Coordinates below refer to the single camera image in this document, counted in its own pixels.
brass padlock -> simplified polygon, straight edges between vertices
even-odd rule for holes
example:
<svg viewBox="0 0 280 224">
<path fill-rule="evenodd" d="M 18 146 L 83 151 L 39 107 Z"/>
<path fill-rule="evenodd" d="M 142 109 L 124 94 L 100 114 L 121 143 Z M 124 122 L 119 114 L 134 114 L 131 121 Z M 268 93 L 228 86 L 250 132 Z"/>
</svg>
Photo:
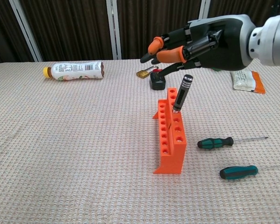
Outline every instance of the brass padlock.
<svg viewBox="0 0 280 224">
<path fill-rule="evenodd" d="M 149 71 L 150 69 L 152 69 L 152 68 L 158 69 L 159 67 L 156 66 L 156 65 L 151 66 L 151 67 L 148 68 L 148 69 L 138 71 L 138 72 L 136 73 L 136 75 L 137 75 L 138 77 L 140 77 L 140 78 L 146 78 L 146 77 L 149 76 L 149 74 L 150 74 L 150 72 L 148 72 L 148 71 Z"/>
</svg>

green screwdriver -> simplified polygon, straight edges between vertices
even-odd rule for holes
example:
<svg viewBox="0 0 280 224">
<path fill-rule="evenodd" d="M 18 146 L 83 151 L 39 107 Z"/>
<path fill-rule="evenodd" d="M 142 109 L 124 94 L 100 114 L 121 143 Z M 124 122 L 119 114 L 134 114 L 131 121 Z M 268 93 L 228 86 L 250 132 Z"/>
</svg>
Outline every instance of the green screwdriver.
<svg viewBox="0 0 280 224">
<path fill-rule="evenodd" d="M 220 171 L 220 177 L 224 180 L 242 179 L 249 175 L 256 175 L 258 169 L 256 166 L 247 167 L 226 167 Z"/>
<path fill-rule="evenodd" d="M 226 139 L 204 139 L 202 141 L 199 141 L 197 143 L 197 146 L 199 148 L 203 149 L 213 149 L 213 148 L 220 148 L 223 146 L 232 146 L 233 143 L 235 142 L 240 142 L 240 141 L 252 141 L 252 140 L 262 140 L 262 139 L 267 139 L 268 137 L 260 137 L 260 138 L 251 138 L 251 139 L 240 139 L 240 140 L 233 140 L 232 137 L 228 137 Z"/>
</svg>

plastic bottle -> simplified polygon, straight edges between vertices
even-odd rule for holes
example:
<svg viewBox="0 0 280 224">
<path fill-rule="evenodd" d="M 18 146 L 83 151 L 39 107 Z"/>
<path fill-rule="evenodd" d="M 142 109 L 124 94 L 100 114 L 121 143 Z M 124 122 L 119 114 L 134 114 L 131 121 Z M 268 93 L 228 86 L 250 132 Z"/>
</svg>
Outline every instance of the plastic bottle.
<svg viewBox="0 0 280 224">
<path fill-rule="evenodd" d="M 104 66 L 102 62 L 55 63 L 52 67 L 43 68 L 42 71 L 46 78 L 52 78 L 58 81 L 104 78 Z"/>
</svg>

screwdriver shaft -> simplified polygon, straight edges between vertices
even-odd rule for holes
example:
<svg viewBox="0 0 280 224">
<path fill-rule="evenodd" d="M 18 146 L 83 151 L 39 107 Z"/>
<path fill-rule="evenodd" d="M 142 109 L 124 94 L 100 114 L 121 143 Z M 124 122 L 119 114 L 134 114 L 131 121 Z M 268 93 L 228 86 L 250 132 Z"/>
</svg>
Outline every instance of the screwdriver shaft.
<svg viewBox="0 0 280 224">
<path fill-rule="evenodd" d="M 262 140 L 262 139 L 268 139 L 269 137 L 259 137 L 259 138 L 250 138 L 250 139 L 239 139 L 239 140 L 233 140 L 234 142 L 242 142 L 242 141 L 253 141 L 253 140 Z"/>
</svg>

screwdriver handle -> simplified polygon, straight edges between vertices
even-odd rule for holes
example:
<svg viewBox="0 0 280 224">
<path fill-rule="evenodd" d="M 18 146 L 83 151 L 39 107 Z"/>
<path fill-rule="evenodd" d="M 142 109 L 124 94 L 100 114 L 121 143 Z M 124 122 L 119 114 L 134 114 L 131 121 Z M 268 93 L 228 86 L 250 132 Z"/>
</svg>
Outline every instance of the screwdriver handle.
<svg viewBox="0 0 280 224">
<path fill-rule="evenodd" d="M 228 137 L 226 139 L 208 138 L 208 139 L 204 139 L 202 141 L 199 141 L 197 143 L 197 146 L 199 148 L 203 148 L 203 149 L 220 148 L 220 147 L 223 147 L 223 146 L 232 146 L 232 145 L 233 145 L 233 138 L 232 137 Z"/>
<path fill-rule="evenodd" d="M 189 74 L 184 75 L 181 87 L 179 88 L 175 102 L 173 104 L 173 113 L 177 113 L 182 109 L 182 105 L 185 102 L 186 96 L 188 94 L 192 82 L 193 76 Z"/>
<path fill-rule="evenodd" d="M 258 169 L 253 165 L 247 167 L 227 167 L 220 171 L 220 177 L 224 180 L 236 180 L 249 175 L 256 175 L 257 173 Z"/>
</svg>

